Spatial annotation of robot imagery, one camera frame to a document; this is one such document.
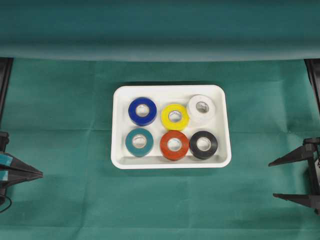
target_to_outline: white tray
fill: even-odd
[[[218,141],[217,151],[206,160],[197,159],[190,150],[178,161],[168,160],[163,157],[160,150],[160,139],[167,132],[161,123],[161,111],[168,104],[187,106],[189,99],[194,95],[205,95],[211,98],[216,107],[215,116],[206,125],[194,124],[190,121],[182,132],[188,139],[201,130],[212,133]],[[152,134],[154,140],[151,152],[144,157],[133,156],[125,144],[128,133],[139,128],[131,121],[128,114],[130,103],[138,97],[150,98],[157,108],[154,122],[142,127]],[[231,160],[225,92],[216,85],[122,86],[118,88],[113,95],[111,160],[120,169],[225,167]]]

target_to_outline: table surface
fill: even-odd
[[[114,91],[216,84],[226,94],[225,168],[121,170],[110,160]],[[44,178],[8,189],[11,239],[316,239],[313,210],[272,193],[309,192],[306,162],[268,163],[320,136],[303,60],[110,62],[15,59],[7,151]]]

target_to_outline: green backdrop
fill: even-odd
[[[116,61],[320,57],[318,0],[7,0],[0,56]]]
[[[121,170],[110,160],[114,91],[216,84],[226,93],[224,168]],[[5,240],[319,239],[313,210],[272,193],[308,193],[306,162],[268,163],[320,119],[302,60],[110,62],[15,59],[2,130],[7,151],[44,172],[9,188]]]

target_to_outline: blue tape roll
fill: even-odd
[[[133,140],[134,138],[145,138],[145,145],[137,148],[134,146]],[[125,138],[125,146],[128,151],[136,156],[136,157],[143,157],[147,155],[154,146],[154,138],[152,137],[151,133],[144,128],[136,128],[133,129]]]
[[[149,113],[146,116],[139,116],[136,109],[139,105],[146,105],[149,108]],[[138,126],[146,126],[151,124],[157,116],[157,107],[155,103],[146,97],[139,97],[133,100],[129,106],[129,116],[131,120]]]

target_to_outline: black metal stand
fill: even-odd
[[[0,122],[5,107],[6,93],[14,59],[0,57]]]

